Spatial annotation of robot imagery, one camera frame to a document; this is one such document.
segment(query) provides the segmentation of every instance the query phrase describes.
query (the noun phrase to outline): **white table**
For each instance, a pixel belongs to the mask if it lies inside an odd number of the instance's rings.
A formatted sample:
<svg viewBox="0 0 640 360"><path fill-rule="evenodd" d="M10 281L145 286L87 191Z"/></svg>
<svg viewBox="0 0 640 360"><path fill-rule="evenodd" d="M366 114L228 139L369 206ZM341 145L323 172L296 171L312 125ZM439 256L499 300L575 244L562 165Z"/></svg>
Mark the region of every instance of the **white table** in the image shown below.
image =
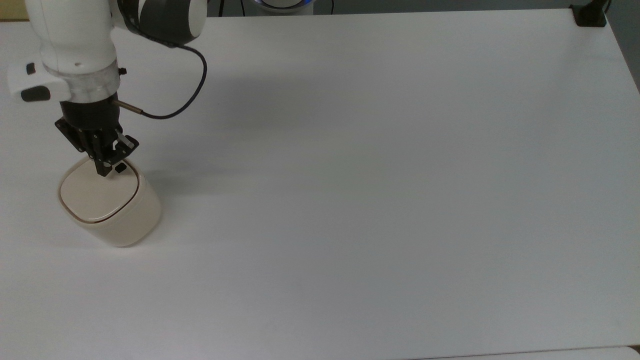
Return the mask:
<svg viewBox="0 0 640 360"><path fill-rule="evenodd" d="M114 31L120 98L192 54ZM164 215L59 208L55 103L0 91L1 359L414 359L640 343L640 96L570 10L209 19L180 117L122 113ZM6 64L37 51L0 24Z"/></svg>

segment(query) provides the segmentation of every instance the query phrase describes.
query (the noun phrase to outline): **black button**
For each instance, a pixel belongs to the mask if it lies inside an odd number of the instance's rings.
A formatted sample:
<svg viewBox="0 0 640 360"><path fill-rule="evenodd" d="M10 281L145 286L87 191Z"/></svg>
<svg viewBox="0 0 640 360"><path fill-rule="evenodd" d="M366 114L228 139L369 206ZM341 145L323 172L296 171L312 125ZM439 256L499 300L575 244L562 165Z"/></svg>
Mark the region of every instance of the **black button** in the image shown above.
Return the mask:
<svg viewBox="0 0 640 360"><path fill-rule="evenodd" d="M120 163L118 164L118 166L115 167L115 170L119 173L123 172L124 170L127 170L127 165L124 165L124 163Z"/></svg>
<svg viewBox="0 0 640 360"><path fill-rule="evenodd" d="M27 64L27 75L31 75L31 74L35 74L35 73L36 73L36 64L28 63Z"/></svg>
<svg viewBox="0 0 640 360"><path fill-rule="evenodd" d="M34 86L33 88L28 88L27 90L23 90L20 93L22 100L26 102L32 101L45 101L51 99L51 93L46 86Z"/></svg>

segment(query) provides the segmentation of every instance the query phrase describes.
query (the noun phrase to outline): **black cable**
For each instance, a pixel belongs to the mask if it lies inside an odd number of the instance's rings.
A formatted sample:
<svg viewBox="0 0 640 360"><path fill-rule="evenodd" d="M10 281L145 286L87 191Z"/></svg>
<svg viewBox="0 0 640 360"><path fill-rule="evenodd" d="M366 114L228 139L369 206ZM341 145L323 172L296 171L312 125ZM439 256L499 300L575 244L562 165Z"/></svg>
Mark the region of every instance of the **black cable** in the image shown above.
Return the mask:
<svg viewBox="0 0 640 360"><path fill-rule="evenodd" d="M163 119L168 119L171 117L174 117L176 115L178 115L179 113L183 112L186 108L189 107L189 105L191 105L191 103L196 99L196 96L198 96L198 94L200 93L200 89L202 89L202 85L204 85L204 80L207 78L207 60L204 58L204 55L202 55L200 53L200 51L197 51L196 49L193 49L192 47L188 47L186 45L175 45L175 47L179 47L181 49L184 49L186 51L191 51L192 53L198 55L198 57L202 60L202 78L200 79L200 83L198 84L198 87L196 88L196 91L193 92L193 95L189 98L189 100L187 100L187 102L182 105L181 108L179 108L178 110L174 111L171 114L168 115L152 115L149 113L146 113L144 111L140 112L140 115L152 118L152 119L159 119L159 120L163 120Z"/></svg>

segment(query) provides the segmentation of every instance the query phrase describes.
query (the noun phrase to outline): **container lid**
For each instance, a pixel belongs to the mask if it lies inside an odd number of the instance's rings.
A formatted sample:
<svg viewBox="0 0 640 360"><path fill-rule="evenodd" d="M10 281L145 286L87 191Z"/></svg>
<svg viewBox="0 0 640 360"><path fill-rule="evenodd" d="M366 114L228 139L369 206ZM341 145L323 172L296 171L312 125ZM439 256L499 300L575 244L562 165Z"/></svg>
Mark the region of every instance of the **container lid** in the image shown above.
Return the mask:
<svg viewBox="0 0 640 360"><path fill-rule="evenodd" d="M96 173L93 161L88 160L63 180L60 199L80 221L101 222L129 203L138 186L138 175L131 167L102 177Z"/></svg>

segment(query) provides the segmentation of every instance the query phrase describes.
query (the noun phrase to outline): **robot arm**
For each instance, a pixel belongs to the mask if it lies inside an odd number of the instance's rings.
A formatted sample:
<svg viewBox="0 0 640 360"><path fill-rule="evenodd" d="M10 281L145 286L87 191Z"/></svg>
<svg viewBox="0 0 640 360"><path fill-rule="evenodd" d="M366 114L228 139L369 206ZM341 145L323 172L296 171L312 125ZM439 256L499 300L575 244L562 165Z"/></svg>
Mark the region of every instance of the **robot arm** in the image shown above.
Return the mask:
<svg viewBox="0 0 640 360"><path fill-rule="evenodd" d="M193 40L204 26L207 0L26 0L40 54L8 71L19 101L59 101L56 127L87 152L96 171L109 174L138 142L122 134L113 26L175 47Z"/></svg>

